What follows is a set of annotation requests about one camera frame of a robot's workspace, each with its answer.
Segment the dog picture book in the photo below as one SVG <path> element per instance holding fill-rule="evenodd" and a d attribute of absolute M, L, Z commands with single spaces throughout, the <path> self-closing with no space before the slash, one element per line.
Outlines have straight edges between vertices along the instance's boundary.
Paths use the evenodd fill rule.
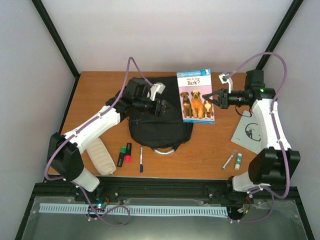
<path fill-rule="evenodd" d="M 182 121 L 184 123 L 214 124 L 213 104 L 204 97 L 212 93 L 211 70 L 180 71 L 176 73 Z"/>

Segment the black student backpack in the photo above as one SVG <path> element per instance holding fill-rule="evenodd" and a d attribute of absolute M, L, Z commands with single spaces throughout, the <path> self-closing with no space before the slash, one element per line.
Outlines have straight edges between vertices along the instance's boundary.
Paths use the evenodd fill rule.
<path fill-rule="evenodd" d="M 172 108 L 162 116 L 135 112 L 128 119 L 131 138 L 160 155 L 174 153 L 191 139 L 193 123 L 183 122 L 180 94 L 176 76 L 151 77 L 151 83 L 162 83 L 165 89 L 159 95 Z"/>

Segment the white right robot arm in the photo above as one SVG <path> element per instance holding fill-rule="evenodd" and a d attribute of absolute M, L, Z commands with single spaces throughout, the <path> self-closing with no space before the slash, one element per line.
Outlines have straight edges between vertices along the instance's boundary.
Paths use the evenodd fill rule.
<path fill-rule="evenodd" d="M 230 178 L 233 191 L 254 194 L 266 190 L 273 197 L 285 199 L 301 155 L 285 137 L 278 114 L 278 94 L 266 87 L 263 78 L 262 70 L 247 71 L 244 90 L 234 90 L 230 75 L 221 73 L 219 79 L 228 87 L 206 94 L 204 99 L 221 109 L 249 106 L 259 127 L 262 150 L 245 173 Z"/>

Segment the grey paperback book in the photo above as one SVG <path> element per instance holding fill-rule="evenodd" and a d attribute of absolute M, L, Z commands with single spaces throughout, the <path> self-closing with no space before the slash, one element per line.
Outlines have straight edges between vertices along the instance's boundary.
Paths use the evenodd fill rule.
<path fill-rule="evenodd" d="M 260 153 L 262 150 L 260 128 L 253 113 L 243 111 L 231 142 L 255 154 Z"/>

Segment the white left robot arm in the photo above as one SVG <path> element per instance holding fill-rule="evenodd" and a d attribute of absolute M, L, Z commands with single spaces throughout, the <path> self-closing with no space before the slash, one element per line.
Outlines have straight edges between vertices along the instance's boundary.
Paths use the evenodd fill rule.
<path fill-rule="evenodd" d="M 167 110 L 165 100 L 157 98 L 165 90 L 161 82 L 154 84 L 143 78 L 132 78 L 90 119 L 73 130 L 54 133 L 49 139 L 47 165 L 59 173 L 59 179 L 86 190 L 92 201 L 103 198 L 99 179 L 84 166 L 82 153 L 98 137 L 138 111 L 160 117 Z"/>

